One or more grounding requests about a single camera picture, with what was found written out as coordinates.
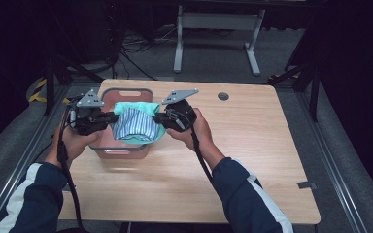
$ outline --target white stripe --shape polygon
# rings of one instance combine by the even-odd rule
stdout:
[[[232,158],[232,160],[241,164],[241,162],[237,159]],[[245,169],[248,173],[250,173],[250,176],[247,177],[247,181],[251,184],[254,190],[261,197],[261,199],[265,203],[265,206],[268,208],[269,212],[275,218],[275,221],[280,223],[281,227],[283,228],[283,233],[293,233],[292,224],[288,220],[287,216],[284,215],[284,213],[280,210],[280,208],[277,206],[274,200],[272,200],[272,198],[265,192],[265,190],[255,183],[256,175],[253,172],[249,171],[247,168]]]
[[[14,194],[9,198],[7,205],[8,215],[0,222],[0,233],[9,232],[14,228],[15,223],[17,222],[17,217],[19,216],[23,206],[25,190],[35,182],[36,174],[41,165],[42,164],[35,163],[29,167],[26,174],[26,180],[20,184]]]

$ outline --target wooden table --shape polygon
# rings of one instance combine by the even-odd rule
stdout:
[[[154,102],[174,89],[198,88],[188,97],[208,120],[215,143],[261,181],[294,224],[318,224],[320,214],[275,89],[267,85],[106,80],[109,87],[149,88]],[[218,94],[229,99],[222,101]],[[86,148],[71,166],[83,219],[156,222],[226,222],[221,201],[193,151],[165,134],[144,159],[100,159]],[[70,193],[60,219],[74,219]]]

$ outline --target person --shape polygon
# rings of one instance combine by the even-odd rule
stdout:
[[[199,149],[212,171],[212,185],[222,201],[226,219],[236,233],[290,233],[288,218],[262,189],[256,176],[231,157],[226,157],[213,141],[210,126],[199,109],[194,109],[197,119],[194,130]],[[56,232],[58,215],[62,208],[62,188],[67,180],[57,161],[57,128],[50,153],[43,163],[32,164],[25,180],[10,197],[7,215],[0,221],[3,232]],[[194,150],[191,130],[177,132],[167,129],[176,140],[183,141]],[[85,147],[96,141],[95,132],[88,136],[74,134],[67,127],[63,141],[68,161],[78,157]]]

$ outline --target table leg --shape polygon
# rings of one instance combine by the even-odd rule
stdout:
[[[258,63],[256,62],[256,58],[254,54],[254,47],[255,47],[256,38],[258,37],[258,34],[259,34],[259,29],[261,27],[264,14],[265,14],[265,10],[259,11],[258,20],[256,21],[255,27],[254,27],[253,39],[251,40],[251,43],[245,44],[247,56],[251,64],[251,69],[253,70],[253,74],[255,76],[259,76],[260,71],[259,71]]]
[[[183,63],[183,6],[179,6],[178,8],[178,41],[177,41],[177,49],[175,51],[175,61],[174,61],[174,72],[180,73],[181,66]]]

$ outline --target striped cloth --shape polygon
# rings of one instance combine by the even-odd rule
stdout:
[[[112,131],[116,140],[135,138],[141,141],[154,141],[159,132],[159,124],[143,111],[128,108],[113,125]]]

